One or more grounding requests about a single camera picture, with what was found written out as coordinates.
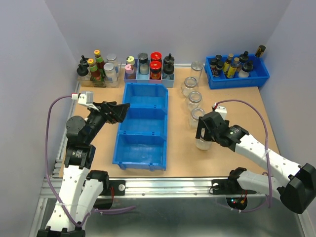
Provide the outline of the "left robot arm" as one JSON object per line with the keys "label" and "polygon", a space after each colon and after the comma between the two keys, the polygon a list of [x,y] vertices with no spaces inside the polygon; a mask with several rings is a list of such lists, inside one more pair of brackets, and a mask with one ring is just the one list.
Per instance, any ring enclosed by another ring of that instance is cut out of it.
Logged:
{"label": "left robot arm", "polygon": [[85,223],[94,213],[96,199],[109,191],[108,173],[91,169],[96,151],[92,141],[104,124],[122,123],[130,104],[113,101],[83,105],[90,112],[88,117],[73,116],[66,122],[63,180],[58,192],[49,184],[57,201],[46,227],[38,230],[39,237],[85,236]]}

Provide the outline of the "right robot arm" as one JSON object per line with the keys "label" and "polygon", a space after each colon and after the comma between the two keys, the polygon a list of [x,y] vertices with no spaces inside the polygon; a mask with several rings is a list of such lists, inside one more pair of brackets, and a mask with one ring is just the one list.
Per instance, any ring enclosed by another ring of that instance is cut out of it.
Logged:
{"label": "right robot arm", "polygon": [[267,174],[256,174],[238,167],[225,181],[217,180],[211,188],[214,195],[254,191],[281,201],[290,211],[302,214],[316,198],[316,169],[287,160],[256,140],[238,125],[229,125],[219,112],[212,111],[198,119],[196,138],[217,143],[266,168]]}

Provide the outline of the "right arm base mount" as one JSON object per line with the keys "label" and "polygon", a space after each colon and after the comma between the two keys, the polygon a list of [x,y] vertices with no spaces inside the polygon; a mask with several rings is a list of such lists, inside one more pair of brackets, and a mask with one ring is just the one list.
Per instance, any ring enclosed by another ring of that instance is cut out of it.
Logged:
{"label": "right arm base mount", "polygon": [[231,170],[226,179],[213,179],[209,193],[213,195],[228,195],[226,202],[233,210],[244,211],[248,204],[247,195],[256,194],[254,190],[244,189],[237,179],[247,169],[238,167]]}

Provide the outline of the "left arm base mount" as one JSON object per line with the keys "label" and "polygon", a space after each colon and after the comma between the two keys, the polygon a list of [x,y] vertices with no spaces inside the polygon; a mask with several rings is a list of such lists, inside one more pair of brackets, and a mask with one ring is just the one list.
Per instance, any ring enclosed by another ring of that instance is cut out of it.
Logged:
{"label": "left arm base mount", "polygon": [[110,198],[97,198],[93,208],[94,209],[110,209],[114,203],[115,196],[125,195],[126,181],[123,179],[110,180],[107,171],[91,170],[87,175],[87,180],[95,179],[103,185],[103,190],[100,196],[107,196]]}

